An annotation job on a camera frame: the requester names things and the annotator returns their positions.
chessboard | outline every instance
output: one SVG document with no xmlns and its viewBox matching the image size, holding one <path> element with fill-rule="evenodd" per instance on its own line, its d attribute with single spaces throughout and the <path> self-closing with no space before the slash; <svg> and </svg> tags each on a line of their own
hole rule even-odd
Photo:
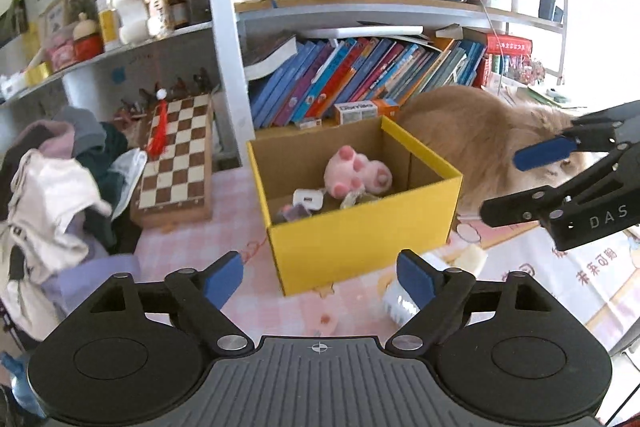
<svg viewBox="0 0 640 427">
<path fill-rule="evenodd" d="M 158 107 L 145 123 L 144 144 L 158 126 Z M 211 217 L 211 133 L 208 94 L 167 103 L 166 145 L 149 158 L 136 186 L 131 220 L 142 227 L 164 227 Z"/>
</svg>

blue gripper pad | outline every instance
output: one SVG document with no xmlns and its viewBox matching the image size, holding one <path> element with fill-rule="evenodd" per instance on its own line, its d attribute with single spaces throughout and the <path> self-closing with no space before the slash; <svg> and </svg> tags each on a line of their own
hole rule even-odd
<svg viewBox="0 0 640 427">
<path fill-rule="evenodd" d="M 396 273 L 398 282 L 418 308 L 424 308 L 436 296 L 433 279 L 402 252 L 398 255 Z"/>
<path fill-rule="evenodd" d="M 529 171 L 566 160 L 577 149 L 575 141 L 564 136 L 556 136 L 551 140 L 520 149 L 513 155 L 513 164 L 519 171 Z"/>
<path fill-rule="evenodd" d="M 217 309 L 222 308 L 242 282 L 244 266 L 238 252 L 229 261 L 213 272 L 204 283 L 204 296 Z"/>
</svg>

pile of clothes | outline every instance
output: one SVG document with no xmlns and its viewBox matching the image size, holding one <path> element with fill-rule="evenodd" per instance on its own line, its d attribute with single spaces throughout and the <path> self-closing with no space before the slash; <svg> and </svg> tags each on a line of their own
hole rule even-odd
<svg viewBox="0 0 640 427">
<path fill-rule="evenodd" d="M 146 164 L 111 123 L 65 107 L 30 124 L 0 167 L 0 299 L 44 340 L 112 274 L 137 279 L 141 230 L 124 212 Z"/>
</svg>

dark green cloth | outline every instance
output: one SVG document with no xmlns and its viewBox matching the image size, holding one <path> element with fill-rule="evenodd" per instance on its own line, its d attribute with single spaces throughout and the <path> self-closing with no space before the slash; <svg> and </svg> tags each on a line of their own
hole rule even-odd
<svg viewBox="0 0 640 427">
<path fill-rule="evenodd" d="M 119 172 L 110 171 L 109 167 L 118 156 L 127 152 L 127 137 L 111 123 L 101 122 L 100 125 L 107 133 L 104 148 L 88 149 L 76 156 L 76 160 L 91 172 L 100 190 L 100 197 L 114 208 L 120 201 L 124 177 Z M 111 217 L 102 216 L 90 208 L 85 210 L 84 229 L 106 249 L 117 242 L 111 227 Z"/>
</svg>

pink tablecloth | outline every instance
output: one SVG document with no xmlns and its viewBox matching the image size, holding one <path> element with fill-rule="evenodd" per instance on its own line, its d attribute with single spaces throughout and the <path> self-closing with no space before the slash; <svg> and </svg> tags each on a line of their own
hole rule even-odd
<svg viewBox="0 0 640 427">
<path fill-rule="evenodd" d="M 380 277 L 392 273 L 393 267 L 335 283 L 333 293 L 308 292 L 285 298 L 251 171 L 240 168 L 216 172 L 212 193 L 211 221 L 182 226 L 171 233 L 160 230 L 142 233 L 136 256 L 143 281 L 162 280 L 166 274 L 183 267 L 204 269 L 227 251 L 238 250 L 244 258 L 244 280 L 223 312 L 254 342 L 262 335 L 324 332 L 377 335 L 384 343 L 398 329 L 386 315 L 377 289 Z M 330 318 L 328 325 L 321 324 L 323 315 Z"/>
</svg>

